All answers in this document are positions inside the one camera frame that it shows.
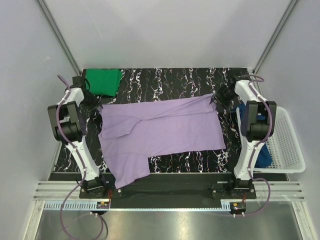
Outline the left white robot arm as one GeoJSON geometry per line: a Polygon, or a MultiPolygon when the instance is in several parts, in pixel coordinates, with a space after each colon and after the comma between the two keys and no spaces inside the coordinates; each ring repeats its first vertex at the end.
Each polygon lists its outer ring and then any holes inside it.
{"type": "Polygon", "coordinates": [[[99,167],[94,162],[86,143],[86,123],[80,106],[96,106],[99,100],[87,89],[90,84],[85,77],[74,76],[72,85],[61,76],[58,79],[66,86],[64,96],[47,108],[54,138],[65,145],[80,169],[80,198],[103,198],[108,186],[99,167]]]}

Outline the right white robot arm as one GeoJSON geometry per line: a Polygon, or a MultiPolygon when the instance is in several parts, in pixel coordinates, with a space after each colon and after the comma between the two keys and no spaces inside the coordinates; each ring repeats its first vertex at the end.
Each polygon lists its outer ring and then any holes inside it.
{"type": "Polygon", "coordinates": [[[235,97],[240,97],[244,104],[242,115],[237,113],[242,148],[232,177],[224,190],[235,199],[254,190],[255,164],[265,142],[274,132],[277,104],[265,99],[254,87],[254,82],[263,81],[262,77],[254,74],[229,73],[227,84],[210,101],[215,103],[218,113],[225,112],[235,97]]]}

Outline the purple t shirt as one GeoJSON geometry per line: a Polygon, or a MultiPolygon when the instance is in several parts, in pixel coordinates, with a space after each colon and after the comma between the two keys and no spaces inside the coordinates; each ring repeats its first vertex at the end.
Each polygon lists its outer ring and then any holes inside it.
{"type": "Polygon", "coordinates": [[[105,104],[98,135],[104,161],[117,189],[150,175],[150,157],[225,149],[211,94],[105,104]]]}

